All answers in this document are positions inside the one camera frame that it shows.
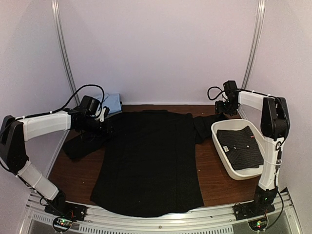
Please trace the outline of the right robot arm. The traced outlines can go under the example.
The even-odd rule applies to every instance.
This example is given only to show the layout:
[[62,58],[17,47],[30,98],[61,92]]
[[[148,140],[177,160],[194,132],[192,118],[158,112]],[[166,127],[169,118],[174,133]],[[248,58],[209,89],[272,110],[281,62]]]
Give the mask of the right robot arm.
[[262,171],[255,191],[254,201],[250,211],[254,215],[262,214],[278,193],[278,175],[282,163],[283,144],[289,134],[290,119],[286,100],[247,91],[231,89],[226,91],[227,99],[215,102],[215,112],[231,116],[237,113],[239,105],[245,105],[260,110],[262,113],[260,130],[256,130],[253,138],[257,142],[263,163]]

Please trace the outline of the black long sleeve shirt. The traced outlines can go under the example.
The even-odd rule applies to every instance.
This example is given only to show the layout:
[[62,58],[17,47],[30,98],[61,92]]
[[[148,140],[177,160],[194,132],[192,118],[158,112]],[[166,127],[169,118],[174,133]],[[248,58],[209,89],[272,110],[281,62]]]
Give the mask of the black long sleeve shirt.
[[224,114],[193,117],[165,110],[123,112],[109,118],[110,132],[84,133],[63,150],[78,159],[105,149],[90,200],[116,214],[158,217],[204,205],[195,146],[212,136]]

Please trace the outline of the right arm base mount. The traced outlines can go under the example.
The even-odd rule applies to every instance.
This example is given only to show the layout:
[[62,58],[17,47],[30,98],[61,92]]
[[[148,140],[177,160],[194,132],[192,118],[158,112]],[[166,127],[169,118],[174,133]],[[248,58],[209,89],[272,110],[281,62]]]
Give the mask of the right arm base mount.
[[249,219],[275,211],[273,202],[276,195],[275,191],[255,192],[253,201],[234,204],[233,211],[236,220]]

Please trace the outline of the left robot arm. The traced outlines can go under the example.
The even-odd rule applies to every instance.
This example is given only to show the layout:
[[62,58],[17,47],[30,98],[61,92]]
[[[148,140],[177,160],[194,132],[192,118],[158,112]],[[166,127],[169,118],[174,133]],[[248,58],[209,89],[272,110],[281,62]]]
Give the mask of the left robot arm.
[[92,117],[84,112],[65,108],[41,116],[6,116],[0,133],[0,157],[7,171],[45,199],[52,201],[50,206],[59,216],[68,215],[70,205],[57,197],[60,193],[57,186],[31,163],[26,154],[25,143],[36,137],[67,130],[83,130],[104,137],[113,132],[106,110],[98,117]]

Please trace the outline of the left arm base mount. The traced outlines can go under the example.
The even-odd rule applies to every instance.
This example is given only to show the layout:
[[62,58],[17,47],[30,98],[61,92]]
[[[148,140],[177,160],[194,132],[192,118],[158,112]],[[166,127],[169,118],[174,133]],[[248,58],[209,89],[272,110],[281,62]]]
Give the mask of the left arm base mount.
[[61,216],[72,221],[84,221],[87,207],[66,201],[66,195],[63,191],[59,191],[53,200],[44,198],[46,213]]

